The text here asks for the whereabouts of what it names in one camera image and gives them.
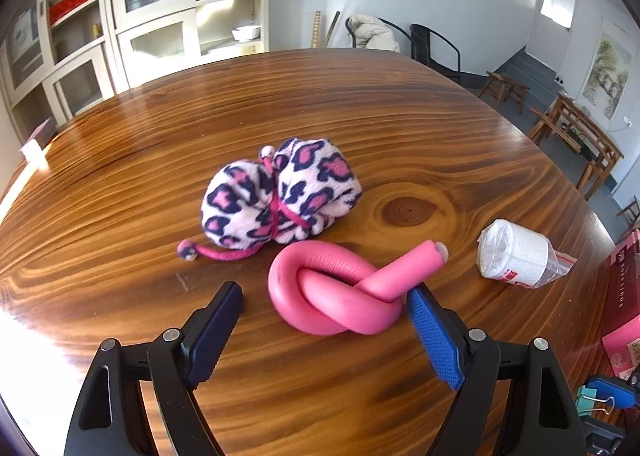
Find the red box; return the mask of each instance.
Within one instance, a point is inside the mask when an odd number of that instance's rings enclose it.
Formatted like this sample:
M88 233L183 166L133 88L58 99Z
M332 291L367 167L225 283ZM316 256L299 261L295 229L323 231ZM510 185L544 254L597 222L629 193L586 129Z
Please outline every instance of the red box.
M602 344L616 376L640 364L640 233L634 231L609 258Z

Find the plastic bag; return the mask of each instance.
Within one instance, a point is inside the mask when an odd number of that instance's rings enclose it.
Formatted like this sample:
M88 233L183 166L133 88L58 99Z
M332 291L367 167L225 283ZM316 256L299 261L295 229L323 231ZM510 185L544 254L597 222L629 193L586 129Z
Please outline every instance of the plastic bag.
M537 289L565 276L577 259L556 252L549 239L507 220L496 220L478 238L483 277Z

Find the pink drawstring cord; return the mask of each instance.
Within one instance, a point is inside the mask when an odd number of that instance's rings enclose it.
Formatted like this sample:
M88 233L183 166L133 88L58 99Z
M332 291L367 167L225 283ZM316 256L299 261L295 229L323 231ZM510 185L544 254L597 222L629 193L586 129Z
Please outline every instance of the pink drawstring cord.
M300 216L295 214L291 209L289 209L286 205L284 205L280 198L278 197L278 172L273 169L273 162L271 155L265 155L260 159L262 165L265 170L273 180L274 190L271 194L271 202L269 205L269 209L271 212L271 236L270 239L275 239L278 233L278 213L281 212L284 216L287 217L290 221L293 221L299 227L303 229L311 229L311 226ZM183 240L178 244L177 252L178 255L186 259L187 261L193 261L198 257L198 255L206 256L210 259L217 259L218 261L237 261L238 259L248 258L249 256L253 256L256 252L258 252L265 243L259 243L245 250L234 250L234 251L219 251L217 249L212 249L211 247L207 247L206 245L198 245L191 240Z

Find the staircase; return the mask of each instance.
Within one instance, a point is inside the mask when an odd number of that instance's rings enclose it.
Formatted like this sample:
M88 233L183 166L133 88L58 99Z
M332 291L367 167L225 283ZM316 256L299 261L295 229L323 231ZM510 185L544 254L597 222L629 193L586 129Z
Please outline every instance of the staircase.
M564 90L564 87L556 82L556 72L526 52L513 56L498 68L498 73L513 77L529 86L530 96L540 103L538 109L548 107L558 92Z

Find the wooden table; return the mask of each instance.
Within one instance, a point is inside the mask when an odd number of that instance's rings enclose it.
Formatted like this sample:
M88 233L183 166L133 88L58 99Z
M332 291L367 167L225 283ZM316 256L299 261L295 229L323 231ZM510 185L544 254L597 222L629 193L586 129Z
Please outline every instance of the wooden table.
M548 115L535 108L530 108L530 110L539 118L528 135L534 143L540 145L541 140L549 133L555 133L576 153L580 154L582 150L580 143L559 127L558 122L562 118L568 123L568 126L578 131L584 140L593 144L598 154L595 159L587 161L582 176L575 185L578 191L582 191L589 183L591 176L596 175L591 189L584 195L586 200L591 198L609 178L618 161L625 158L618 145L586 113L578 108L573 100L562 93L558 93Z
M156 80L78 117L0 225L0 394L40 456L62 454L101 340L138 343L182 325L225 279L242 286L244 313L196 398L227 454L425 454L454 395L406 317L373 337L304 335L266 292L279 245L236 263L175 254L181 239L204 241L199 209L212 175L293 135L331 138L364 186L321 239L378 266L441 240L450 260L428 283L443 306L497 340L549 339L574 389L607 371L606 284L596 276L613 243L526 136L400 54L263 54ZM476 240L499 217L578 258L571 274L540 290L482 279ZM506 392L498 383L478 454L490 454Z

